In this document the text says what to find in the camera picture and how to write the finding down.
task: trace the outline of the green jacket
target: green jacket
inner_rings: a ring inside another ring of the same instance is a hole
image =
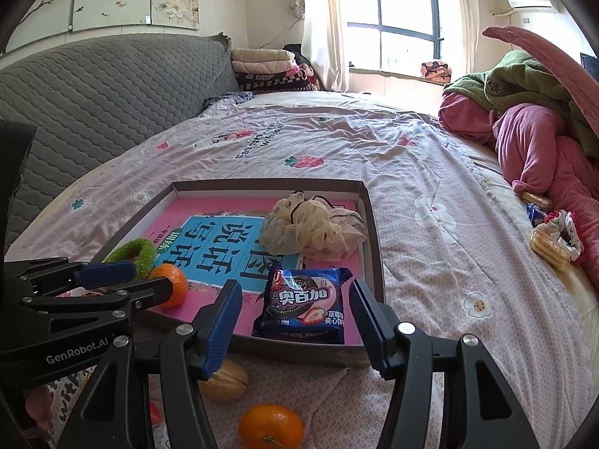
[[[568,90],[524,51],[508,52],[493,69],[467,74],[447,84],[443,92],[465,94],[484,109],[495,110],[500,115],[522,103],[548,107],[568,121],[571,136],[578,140],[585,155],[599,160],[599,137]]]

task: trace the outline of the green hair tie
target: green hair tie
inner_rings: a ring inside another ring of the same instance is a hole
[[[148,238],[137,238],[119,246],[104,259],[103,263],[133,260],[137,270],[135,280],[143,280],[152,271],[155,259],[156,249],[154,243]]]

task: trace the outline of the window frame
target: window frame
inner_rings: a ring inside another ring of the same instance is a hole
[[[383,25],[383,13],[381,11],[380,0],[377,0],[378,8],[378,25],[376,24],[363,24],[357,22],[347,22],[348,27],[358,28],[373,28],[378,30],[378,69],[383,70],[383,39],[380,35],[381,32],[395,33],[399,35],[405,35],[408,37],[415,37],[417,39],[427,40],[434,44],[434,57],[433,59],[441,59],[441,21],[439,18],[439,0],[431,0],[431,11],[432,11],[432,34],[426,34],[417,32],[414,30],[408,30],[407,28],[400,27],[388,27]]]

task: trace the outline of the window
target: window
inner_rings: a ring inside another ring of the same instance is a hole
[[[438,0],[344,0],[346,54],[355,67],[420,74],[441,57]]]

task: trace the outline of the gray quilted sofa cover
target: gray quilted sofa cover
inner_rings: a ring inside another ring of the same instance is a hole
[[[0,118],[38,125],[6,247],[89,171],[237,91],[231,40],[220,34],[98,37],[0,70]]]

